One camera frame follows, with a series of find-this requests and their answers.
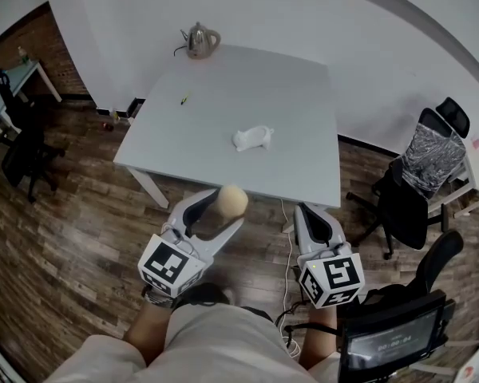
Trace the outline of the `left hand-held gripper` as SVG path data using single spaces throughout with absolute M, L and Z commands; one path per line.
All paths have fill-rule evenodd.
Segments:
M 156 292 L 176 298 L 212 265 L 218 253 L 242 227 L 238 218 L 211 238 L 201 239 L 193 231 L 206 209 L 215 202 L 218 189 L 199 191 L 182 199 L 172 209 L 159 235 L 153 235 L 137 268 L 140 277 Z

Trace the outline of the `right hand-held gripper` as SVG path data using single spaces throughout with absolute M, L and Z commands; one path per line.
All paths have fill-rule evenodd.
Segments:
M 352 302 L 364 288 L 365 277 L 360 255 L 345 242 L 339 221 L 321 205 L 299 203 L 295 235 L 301 254 L 299 285 L 314 308 Z

